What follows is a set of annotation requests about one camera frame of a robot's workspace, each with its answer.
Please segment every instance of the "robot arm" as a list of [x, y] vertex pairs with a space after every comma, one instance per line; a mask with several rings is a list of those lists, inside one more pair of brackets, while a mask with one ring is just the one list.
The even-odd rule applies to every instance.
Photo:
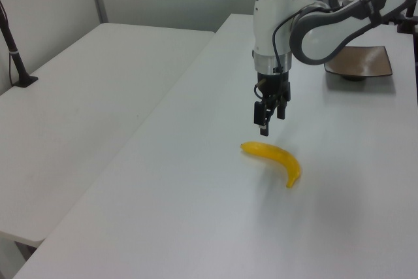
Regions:
[[285, 118], [292, 54], [308, 65], [325, 63], [355, 37], [416, 1], [356, 0], [333, 12], [314, 0], [257, 0], [253, 57], [258, 72], [254, 90], [260, 101], [255, 103], [254, 123], [261, 134], [268, 135], [268, 123], [276, 109], [278, 118]]

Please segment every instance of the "yellow banana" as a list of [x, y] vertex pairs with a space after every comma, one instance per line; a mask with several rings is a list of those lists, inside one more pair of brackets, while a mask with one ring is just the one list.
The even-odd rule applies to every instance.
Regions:
[[296, 158], [277, 146], [260, 142], [247, 142], [241, 144], [241, 148], [245, 153], [269, 158], [285, 166], [287, 170], [287, 188], [291, 188], [300, 176], [300, 165]]

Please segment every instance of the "white tabletop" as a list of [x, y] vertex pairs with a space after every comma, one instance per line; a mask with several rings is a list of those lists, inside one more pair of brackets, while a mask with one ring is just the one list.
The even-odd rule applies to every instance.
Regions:
[[[252, 17], [232, 15], [24, 265], [24, 278], [415, 278], [412, 40], [381, 26], [394, 76], [347, 82], [293, 60], [270, 136], [253, 125]], [[247, 156], [289, 150], [302, 177]]]
[[212, 36], [103, 24], [0, 96], [0, 236], [38, 246]]

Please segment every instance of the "brown plate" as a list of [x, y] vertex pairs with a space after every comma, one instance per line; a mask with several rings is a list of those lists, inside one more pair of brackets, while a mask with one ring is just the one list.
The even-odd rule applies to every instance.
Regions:
[[391, 62], [384, 46], [344, 47], [324, 66], [326, 72], [351, 80], [392, 75]]

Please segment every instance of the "white table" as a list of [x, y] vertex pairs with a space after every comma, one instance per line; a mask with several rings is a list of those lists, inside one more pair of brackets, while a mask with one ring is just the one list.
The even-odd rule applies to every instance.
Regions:
[[0, 236], [38, 246], [212, 36], [103, 24], [0, 96]]
[[[16, 279], [415, 278], [411, 37], [381, 26], [353, 42], [385, 44], [393, 77], [294, 59], [268, 138], [252, 122], [253, 43], [252, 17], [232, 15]], [[248, 140], [297, 157], [293, 189], [240, 151]]]

